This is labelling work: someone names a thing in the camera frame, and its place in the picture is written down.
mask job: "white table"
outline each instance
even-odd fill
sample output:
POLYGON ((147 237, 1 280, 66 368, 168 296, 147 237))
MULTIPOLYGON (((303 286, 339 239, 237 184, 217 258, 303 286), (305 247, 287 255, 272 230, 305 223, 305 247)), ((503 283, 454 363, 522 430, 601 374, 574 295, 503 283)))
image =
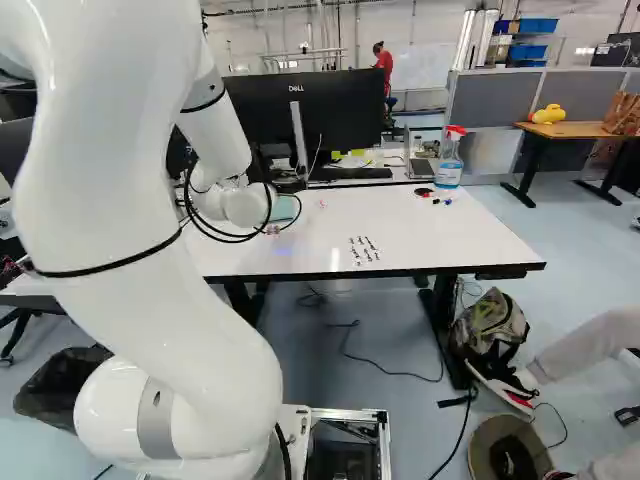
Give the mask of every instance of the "white table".
MULTIPOLYGON (((193 225, 183 230, 194 263, 209 283, 222 283, 234 309, 255 325, 271 281, 417 277, 436 274, 432 290, 421 289, 428 317, 456 388, 466 369, 446 349, 453 321, 457 275, 522 278, 546 263, 500 220, 459 188, 451 205, 415 195, 416 185, 306 190, 299 220, 278 235, 241 244, 208 239, 193 225), (371 241, 377 250, 368 244, 371 241), (365 258, 364 249, 371 253, 365 258), (359 253, 354 258, 352 249, 359 253), (249 298, 245 282, 258 282, 249 298)), ((0 291, 0 304, 55 311, 60 308, 37 278, 23 275, 0 291)))
POLYGON ((540 270, 545 262, 460 188, 451 205, 414 194, 415 185, 306 190, 300 219, 280 235, 229 245, 193 225, 183 236, 198 270, 228 278, 309 280, 540 270), (349 239, 369 237, 380 260, 358 266, 349 239))

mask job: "whiteboard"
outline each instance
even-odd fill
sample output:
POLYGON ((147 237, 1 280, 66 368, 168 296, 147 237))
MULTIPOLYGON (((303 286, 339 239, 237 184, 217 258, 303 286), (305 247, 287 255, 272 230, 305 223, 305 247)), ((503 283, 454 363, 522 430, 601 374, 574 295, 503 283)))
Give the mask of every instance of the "whiteboard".
POLYGON ((394 52, 391 90, 444 88, 455 51, 455 43, 429 43, 394 52))

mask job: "yellow object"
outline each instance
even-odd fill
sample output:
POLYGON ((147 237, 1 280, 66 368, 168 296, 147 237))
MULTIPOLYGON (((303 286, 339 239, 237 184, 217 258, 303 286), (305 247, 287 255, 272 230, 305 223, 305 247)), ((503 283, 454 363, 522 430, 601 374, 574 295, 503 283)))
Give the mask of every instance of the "yellow object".
POLYGON ((560 105, 552 103, 547 105, 547 108, 538 110, 531 117, 533 123, 542 123, 544 125, 552 125, 556 122, 560 122, 567 118, 567 112, 565 112, 560 105))

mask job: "desk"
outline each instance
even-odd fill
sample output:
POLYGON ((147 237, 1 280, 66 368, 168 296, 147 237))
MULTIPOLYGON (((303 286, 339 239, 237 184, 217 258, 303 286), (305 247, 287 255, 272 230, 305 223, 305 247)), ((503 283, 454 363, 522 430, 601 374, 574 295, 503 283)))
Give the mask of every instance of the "desk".
MULTIPOLYGON (((433 290, 422 289, 419 295, 449 371, 462 375, 454 384, 464 388, 466 369, 446 356, 457 275, 522 278, 546 263, 463 188, 449 206, 434 205, 414 189, 306 190, 298 194, 303 203, 300 219, 280 235, 259 235, 232 245, 212 241, 188 225, 182 241, 200 274, 210 284, 224 284, 234 309, 253 325, 259 309, 252 305, 245 282, 258 282, 264 294, 271 281, 437 275, 433 290), (363 259, 357 265, 350 243, 357 237, 368 237, 380 259, 363 259)), ((0 304, 12 305, 16 296, 25 294, 42 302, 46 286, 23 275, 0 291, 0 304)))
MULTIPOLYGON (((500 185, 513 194, 518 200, 529 208, 535 208, 536 204, 527 195, 533 177, 538 171, 540 160, 544 150, 550 141, 554 140, 598 140, 598 139, 621 139, 628 138, 623 135, 613 135, 602 128, 602 122, 558 122, 553 125, 539 125, 531 122, 516 122, 516 127, 525 131, 523 144, 523 154, 526 155, 526 167, 519 187, 514 187, 510 183, 501 182, 500 185)), ((594 187, 583 180, 575 180, 575 183, 600 198, 620 206, 622 202, 609 193, 615 183, 620 170, 624 167, 625 155, 621 151, 609 168, 607 175, 600 187, 594 187)))

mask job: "gray pants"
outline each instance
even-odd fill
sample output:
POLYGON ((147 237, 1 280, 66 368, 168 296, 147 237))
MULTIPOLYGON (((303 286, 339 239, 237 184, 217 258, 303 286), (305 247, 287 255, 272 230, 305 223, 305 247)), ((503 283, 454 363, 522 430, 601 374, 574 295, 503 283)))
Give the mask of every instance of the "gray pants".
MULTIPOLYGON (((640 307, 612 310, 545 349, 528 366, 541 384, 582 371, 625 348, 640 347, 640 307)), ((640 479, 640 443, 593 462, 579 480, 640 479)))

